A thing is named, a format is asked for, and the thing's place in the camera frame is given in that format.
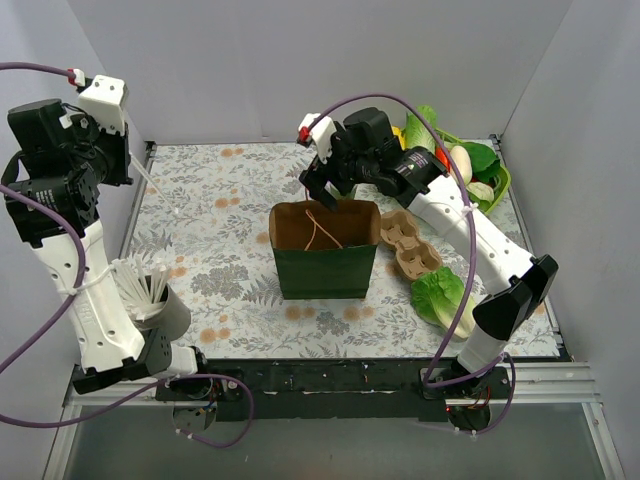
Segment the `single white straw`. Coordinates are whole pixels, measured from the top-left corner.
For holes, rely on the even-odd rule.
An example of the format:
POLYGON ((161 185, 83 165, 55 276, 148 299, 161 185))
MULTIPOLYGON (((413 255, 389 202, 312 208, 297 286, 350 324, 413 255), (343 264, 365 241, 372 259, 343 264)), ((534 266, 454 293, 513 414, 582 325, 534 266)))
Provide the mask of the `single white straw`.
POLYGON ((156 190, 156 193, 165 202, 172 214, 178 215, 180 210, 174 205, 174 203, 164 194, 160 186, 154 181, 150 173, 146 170, 144 165, 136 158, 133 153, 129 153, 131 165, 139 172, 141 177, 156 190))

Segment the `green brown paper bag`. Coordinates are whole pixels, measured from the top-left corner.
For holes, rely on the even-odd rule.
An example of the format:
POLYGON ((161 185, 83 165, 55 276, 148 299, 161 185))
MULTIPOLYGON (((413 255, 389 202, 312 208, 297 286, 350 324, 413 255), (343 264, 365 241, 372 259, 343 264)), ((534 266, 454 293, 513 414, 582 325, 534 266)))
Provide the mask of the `green brown paper bag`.
POLYGON ((332 212, 317 201, 279 203, 269 236, 286 300, 364 298, 380 241, 376 203, 344 199, 332 212))

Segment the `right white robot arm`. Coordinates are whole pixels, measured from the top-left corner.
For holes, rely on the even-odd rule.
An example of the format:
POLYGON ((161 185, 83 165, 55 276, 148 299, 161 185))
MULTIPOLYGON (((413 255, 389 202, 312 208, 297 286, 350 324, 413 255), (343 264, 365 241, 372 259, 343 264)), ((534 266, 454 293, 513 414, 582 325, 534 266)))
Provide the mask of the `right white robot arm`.
POLYGON ((546 298, 559 270, 556 260, 513 244, 471 202, 454 161, 441 162, 422 145, 402 144, 376 107, 342 122, 327 112, 309 113, 297 141, 316 151, 300 176, 312 199, 335 210, 329 185, 346 194, 371 184, 434 228, 468 262, 469 277, 481 279, 487 295, 472 311, 475 324, 450 369, 453 377, 426 383, 454 385, 464 397, 479 395, 511 336, 546 298))

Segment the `grey straw holder cup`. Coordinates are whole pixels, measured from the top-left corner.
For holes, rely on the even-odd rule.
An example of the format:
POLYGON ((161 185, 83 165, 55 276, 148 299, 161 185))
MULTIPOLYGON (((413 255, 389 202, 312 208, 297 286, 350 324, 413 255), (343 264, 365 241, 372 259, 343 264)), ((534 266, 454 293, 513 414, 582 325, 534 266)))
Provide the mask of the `grey straw holder cup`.
POLYGON ((191 311, 169 284, 161 299, 162 307, 157 314, 145 320, 135 319, 133 323, 140 331, 160 328, 170 341, 179 340, 191 325, 191 311))

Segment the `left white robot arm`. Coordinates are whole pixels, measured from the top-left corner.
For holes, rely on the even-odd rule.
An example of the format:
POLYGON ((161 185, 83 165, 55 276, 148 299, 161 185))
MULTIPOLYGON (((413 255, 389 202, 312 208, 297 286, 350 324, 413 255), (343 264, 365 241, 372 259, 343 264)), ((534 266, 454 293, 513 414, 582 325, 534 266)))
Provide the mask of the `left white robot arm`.
POLYGON ((6 209, 63 298, 81 355, 75 391, 154 377, 205 398, 213 377, 202 353, 173 344, 161 327, 134 325, 105 253, 99 187, 132 184, 127 132, 104 130, 87 109, 59 99, 15 107, 7 121, 20 149, 1 177, 6 209))

